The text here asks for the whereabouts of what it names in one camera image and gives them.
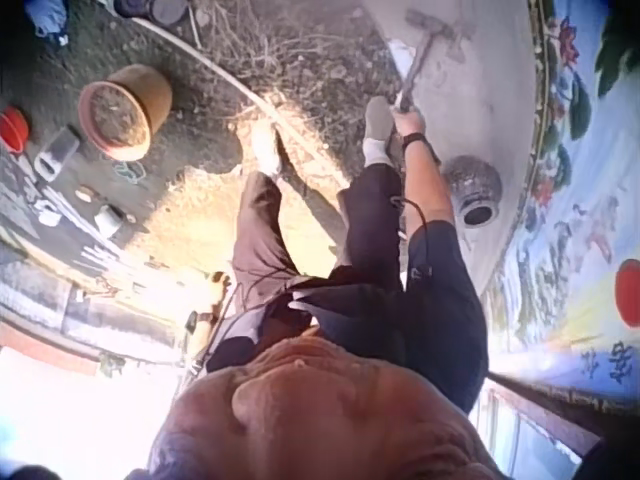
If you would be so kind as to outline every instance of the red circle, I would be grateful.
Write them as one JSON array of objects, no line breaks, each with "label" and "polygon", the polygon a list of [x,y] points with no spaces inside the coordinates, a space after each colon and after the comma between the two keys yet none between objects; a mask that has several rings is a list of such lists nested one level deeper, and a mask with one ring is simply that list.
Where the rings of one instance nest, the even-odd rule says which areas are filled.
[{"label": "red circle", "polygon": [[22,153],[29,138],[29,125],[24,115],[14,107],[0,114],[0,139],[10,153]]},{"label": "red circle", "polygon": [[622,321],[632,328],[640,327],[640,261],[630,258],[622,262],[616,274],[616,306]]}]

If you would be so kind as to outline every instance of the sleeve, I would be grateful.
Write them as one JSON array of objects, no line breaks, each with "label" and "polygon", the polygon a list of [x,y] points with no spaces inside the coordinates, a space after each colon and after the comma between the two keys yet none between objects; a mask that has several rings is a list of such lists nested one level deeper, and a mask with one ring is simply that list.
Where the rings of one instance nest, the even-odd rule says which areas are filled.
[{"label": "sleeve", "polygon": [[487,374],[487,327],[450,223],[411,237],[405,295],[407,367],[469,413]]}]

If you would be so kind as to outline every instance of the person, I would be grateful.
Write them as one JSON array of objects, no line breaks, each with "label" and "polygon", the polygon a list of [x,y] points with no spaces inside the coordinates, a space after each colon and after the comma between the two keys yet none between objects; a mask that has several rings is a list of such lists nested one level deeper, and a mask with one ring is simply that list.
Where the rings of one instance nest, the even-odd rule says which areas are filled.
[{"label": "person", "polygon": [[[394,120],[404,199],[386,153]],[[369,102],[364,169],[339,194],[344,246],[320,279],[287,253],[277,135],[254,129],[260,171],[246,182],[232,260],[240,313],[221,321],[208,373],[176,399],[148,469],[130,478],[502,478],[466,418],[487,372],[487,330],[424,134],[419,112]]]}]

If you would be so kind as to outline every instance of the blue object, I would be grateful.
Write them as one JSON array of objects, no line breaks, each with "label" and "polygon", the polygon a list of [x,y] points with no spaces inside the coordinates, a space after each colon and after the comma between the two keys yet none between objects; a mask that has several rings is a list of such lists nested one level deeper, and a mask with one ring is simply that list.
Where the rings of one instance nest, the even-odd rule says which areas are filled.
[{"label": "blue object", "polygon": [[26,0],[24,10],[36,27],[36,36],[50,39],[61,46],[69,43],[64,0]]}]

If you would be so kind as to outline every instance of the mural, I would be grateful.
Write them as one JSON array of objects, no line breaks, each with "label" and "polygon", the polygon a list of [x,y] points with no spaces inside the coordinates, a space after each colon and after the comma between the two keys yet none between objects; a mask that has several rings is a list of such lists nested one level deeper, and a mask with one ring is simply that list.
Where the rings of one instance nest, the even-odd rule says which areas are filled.
[{"label": "mural", "polygon": [[540,15],[546,120],[520,221],[483,295],[491,370],[595,408],[637,411],[640,45],[629,30],[633,16],[597,0],[534,1],[532,11]]}]

